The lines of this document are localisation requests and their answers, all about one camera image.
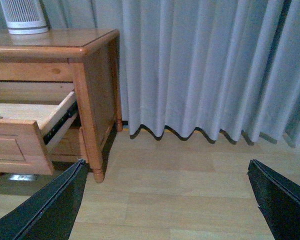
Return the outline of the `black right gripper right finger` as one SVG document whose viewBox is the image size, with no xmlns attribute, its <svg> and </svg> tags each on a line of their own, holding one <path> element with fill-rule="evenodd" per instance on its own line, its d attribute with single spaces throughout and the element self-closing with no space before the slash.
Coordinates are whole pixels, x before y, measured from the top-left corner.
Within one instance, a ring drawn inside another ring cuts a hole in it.
<svg viewBox="0 0 300 240">
<path fill-rule="evenodd" d="M 247 175 L 274 239 L 300 240 L 300 186 L 256 159 Z"/>
</svg>

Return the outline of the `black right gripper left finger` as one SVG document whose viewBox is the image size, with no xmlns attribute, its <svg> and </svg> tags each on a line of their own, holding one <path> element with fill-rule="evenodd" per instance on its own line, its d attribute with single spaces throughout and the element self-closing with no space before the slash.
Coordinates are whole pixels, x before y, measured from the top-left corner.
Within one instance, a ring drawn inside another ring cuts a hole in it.
<svg viewBox="0 0 300 240">
<path fill-rule="evenodd" d="M 0 218 L 0 240 L 67 240 L 79 212 L 88 165 L 79 159 Z"/>
</svg>

